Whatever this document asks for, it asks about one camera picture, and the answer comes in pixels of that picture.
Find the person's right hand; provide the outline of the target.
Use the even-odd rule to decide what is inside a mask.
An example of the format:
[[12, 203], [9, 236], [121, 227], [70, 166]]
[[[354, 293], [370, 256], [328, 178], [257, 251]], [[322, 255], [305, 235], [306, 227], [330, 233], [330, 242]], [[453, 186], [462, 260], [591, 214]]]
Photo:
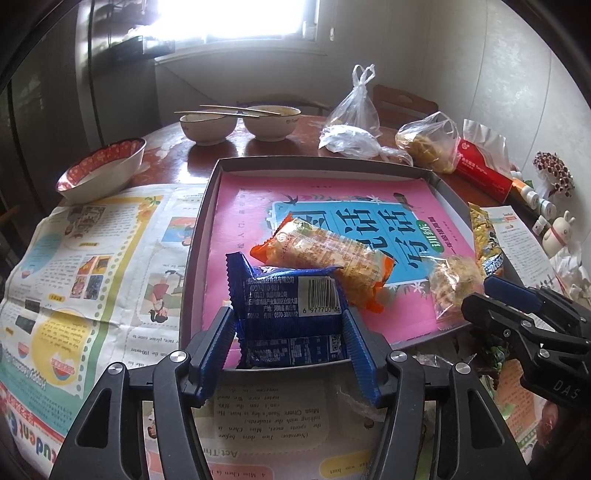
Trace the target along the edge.
[[572, 428], [572, 415], [566, 409], [546, 401], [537, 426], [537, 442], [545, 449], [563, 442]]

